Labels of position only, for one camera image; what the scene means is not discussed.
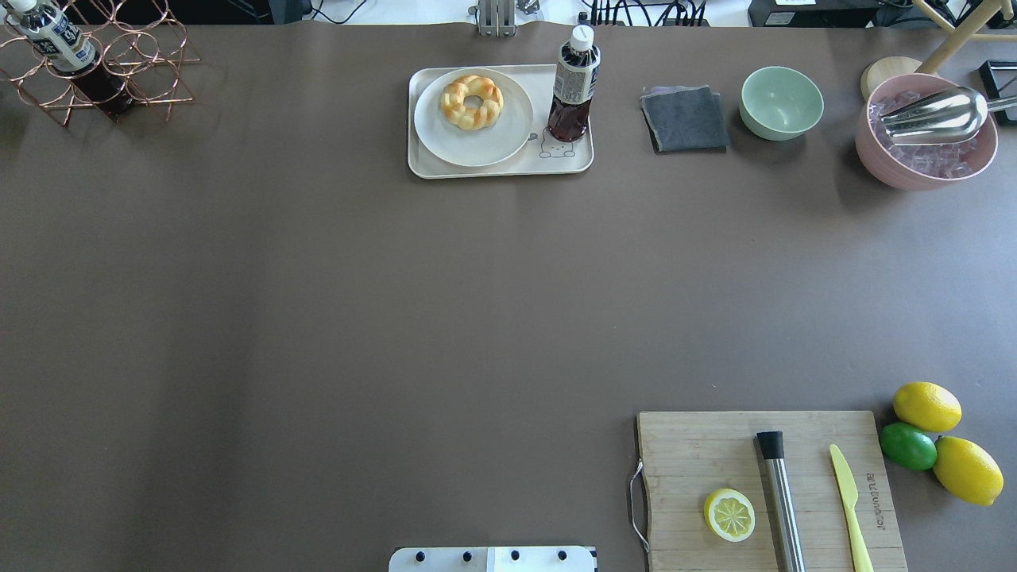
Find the napkin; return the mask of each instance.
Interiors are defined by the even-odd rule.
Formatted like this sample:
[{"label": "napkin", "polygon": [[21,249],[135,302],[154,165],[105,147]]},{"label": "napkin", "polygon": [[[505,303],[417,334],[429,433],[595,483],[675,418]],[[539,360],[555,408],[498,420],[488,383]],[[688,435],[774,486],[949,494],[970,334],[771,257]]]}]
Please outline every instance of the napkin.
[{"label": "napkin", "polygon": [[720,94],[710,92],[709,85],[652,88],[640,104],[658,153],[731,145],[720,112]]}]

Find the ice scoop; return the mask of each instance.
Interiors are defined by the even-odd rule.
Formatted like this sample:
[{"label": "ice scoop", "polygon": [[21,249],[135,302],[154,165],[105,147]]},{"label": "ice scoop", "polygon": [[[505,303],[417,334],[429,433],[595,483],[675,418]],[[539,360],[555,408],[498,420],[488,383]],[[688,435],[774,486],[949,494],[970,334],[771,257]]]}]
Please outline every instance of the ice scoop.
[{"label": "ice scoop", "polygon": [[947,88],[883,115],[894,145],[949,145],[978,133],[989,114],[1017,106],[1017,96],[988,101],[971,88]]}]

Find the yellow knife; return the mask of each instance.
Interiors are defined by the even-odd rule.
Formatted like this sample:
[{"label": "yellow knife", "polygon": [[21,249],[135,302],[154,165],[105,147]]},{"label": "yellow knife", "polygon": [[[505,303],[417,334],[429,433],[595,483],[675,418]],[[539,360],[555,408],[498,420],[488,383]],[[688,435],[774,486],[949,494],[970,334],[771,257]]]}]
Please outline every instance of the yellow knife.
[{"label": "yellow knife", "polygon": [[833,472],[837,475],[837,488],[840,489],[840,500],[844,504],[844,516],[847,518],[847,534],[851,540],[854,572],[873,572],[873,561],[869,559],[869,549],[865,548],[865,539],[861,537],[858,517],[854,514],[854,505],[858,502],[858,488],[854,484],[851,467],[847,466],[847,459],[836,445],[830,446],[830,457],[833,458]]}]

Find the knife handle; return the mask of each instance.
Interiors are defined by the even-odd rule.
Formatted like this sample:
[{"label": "knife handle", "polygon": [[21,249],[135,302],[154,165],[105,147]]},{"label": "knife handle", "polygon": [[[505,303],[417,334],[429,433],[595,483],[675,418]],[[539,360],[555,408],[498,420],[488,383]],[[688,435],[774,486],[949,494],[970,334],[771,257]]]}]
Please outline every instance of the knife handle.
[{"label": "knife handle", "polygon": [[851,540],[854,572],[873,572],[873,561],[869,558],[869,549],[865,548],[865,539],[861,535],[861,526],[858,525],[854,508],[844,507],[844,513],[847,515],[847,536]]}]

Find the donut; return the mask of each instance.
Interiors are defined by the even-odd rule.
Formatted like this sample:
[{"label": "donut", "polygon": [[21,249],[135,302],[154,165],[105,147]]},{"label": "donut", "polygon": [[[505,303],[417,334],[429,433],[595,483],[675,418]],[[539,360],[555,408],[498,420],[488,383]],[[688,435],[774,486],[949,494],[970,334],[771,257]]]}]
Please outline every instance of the donut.
[{"label": "donut", "polygon": [[[466,106],[466,98],[472,96],[482,100],[480,107]],[[441,92],[440,102],[445,119],[466,131],[493,125],[504,105],[501,90],[490,77],[483,75],[463,75],[448,83]]]}]

